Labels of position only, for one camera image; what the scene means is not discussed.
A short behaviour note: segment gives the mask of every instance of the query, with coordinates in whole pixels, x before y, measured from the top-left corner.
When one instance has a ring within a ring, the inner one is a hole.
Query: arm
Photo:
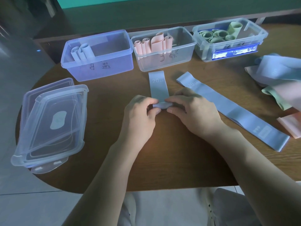
[[[155,128],[161,111],[150,104],[157,99],[135,96],[126,106],[119,138],[114,143],[95,178],[69,214],[63,226],[117,225],[131,167]]]
[[[265,158],[243,135],[225,125],[212,102],[184,88],[166,101],[185,107],[167,109],[225,159],[264,226],[298,225],[301,187]]]

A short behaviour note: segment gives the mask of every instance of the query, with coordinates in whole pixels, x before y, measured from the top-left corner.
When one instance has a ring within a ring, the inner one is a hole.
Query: round table
[[[205,63],[194,53],[192,60],[187,63],[163,68],[169,94],[173,95],[182,88],[176,79],[189,71],[202,83],[286,132],[276,118],[293,111],[282,111],[271,96],[263,94],[261,88],[244,71],[244,67],[254,65],[255,57],[273,52],[301,58],[301,26],[267,24],[262,27],[269,32],[269,36],[258,47],[259,52],[256,54]],[[72,75],[57,64],[33,89],[68,77]],[[36,176],[58,189],[82,194],[99,170],[108,149],[118,138],[124,107],[135,95],[151,96],[151,92],[148,73],[140,71],[135,59],[132,71],[80,83],[74,80],[74,83],[86,84],[89,88],[85,145],[57,169]],[[225,116],[221,115],[221,118],[227,125],[242,132],[247,140],[287,175],[301,180],[300,141],[291,138],[279,153]],[[20,114],[16,124],[17,140],[19,128]],[[152,137],[131,169],[127,190],[230,185],[237,185],[237,182],[216,150],[190,133],[177,117],[162,111],[156,116]]]

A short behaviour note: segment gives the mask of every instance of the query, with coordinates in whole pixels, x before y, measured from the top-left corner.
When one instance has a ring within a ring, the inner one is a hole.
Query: rolled resistance band
[[[208,101],[213,102],[219,112],[246,129],[277,152],[281,151],[290,138],[288,135],[275,129],[248,110],[214,91],[209,86],[201,83],[189,72],[180,76],[177,79],[177,82],[192,89],[199,95],[205,97]]]
[[[165,99],[169,97],[169,93],[165,82],[164,72],[149,72],[148,76],[150,79],[151,97],[159,100],[159,103],[153,104],[153,107],[167,109],[168,107],[172,106],[171,102],[165,102]]]

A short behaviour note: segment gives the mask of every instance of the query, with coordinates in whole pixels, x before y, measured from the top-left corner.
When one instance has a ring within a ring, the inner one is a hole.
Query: left hand
[[[155,98],[135,96],[124,109],[118,141],[129,144],[130,148],[139,152],[152,136],[155,117],[161,111],[160,108],[152,108],[147,112],[148,106],[158,102]]]

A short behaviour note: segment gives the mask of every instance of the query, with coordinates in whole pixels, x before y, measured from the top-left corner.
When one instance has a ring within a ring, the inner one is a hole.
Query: wall
[[[85,6],[85,5],[96,5],[109,2],[126,1],[126,0],[58,0],[62,9]]]

